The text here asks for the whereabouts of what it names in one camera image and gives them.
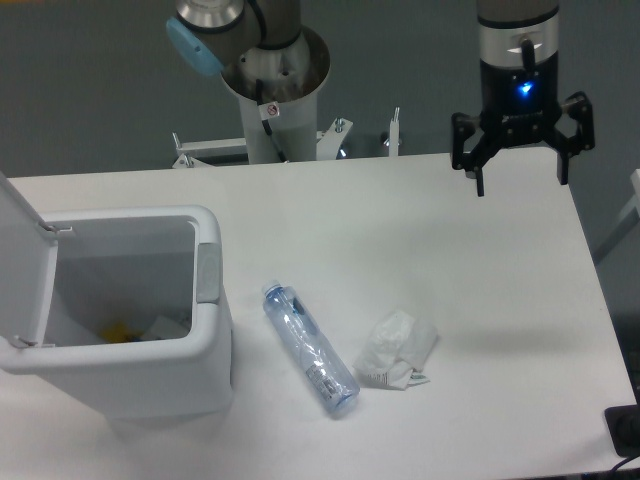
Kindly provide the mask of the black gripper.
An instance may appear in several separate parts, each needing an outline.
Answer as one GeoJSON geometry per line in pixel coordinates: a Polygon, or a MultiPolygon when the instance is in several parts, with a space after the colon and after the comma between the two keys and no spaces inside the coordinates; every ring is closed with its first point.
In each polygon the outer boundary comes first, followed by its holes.
{"type": "Polygon", "coordinates": [[[480,62],[482,110],[479,116],[451,116],[451,166],[476,181],[485,194],[483,168],[500,149],[544,142],[557,153],[557,177],[569,181],[570,160],[595,147],[593,105],[583,91],[558,101],[559,55],[537,62],[496,66],[480,62]],[[575,123],[567,136],[557,128],[564,117],[575,123]]]}

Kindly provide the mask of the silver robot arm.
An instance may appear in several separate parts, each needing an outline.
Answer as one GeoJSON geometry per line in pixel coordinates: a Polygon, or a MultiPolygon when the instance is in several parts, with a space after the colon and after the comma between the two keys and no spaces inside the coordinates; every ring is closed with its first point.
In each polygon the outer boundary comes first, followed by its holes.
{"type": "MultiPolygon", "coordinates": [[[[557,94],[559,5],[555,1],[480,1],[482,109],[451,118],[452,167],[481,181],[506,148],[545,143],[566,184],[571,159],[595,145],[586,94],[557,94]]],[[[312,99],[330,69],[322,38],[301,22],[296,1],[179,1],[165,25],[184,61],[221,76],[247,106],[249,157],[287,163],[316,157],[316,117],[295,108],[312,99]]]]}

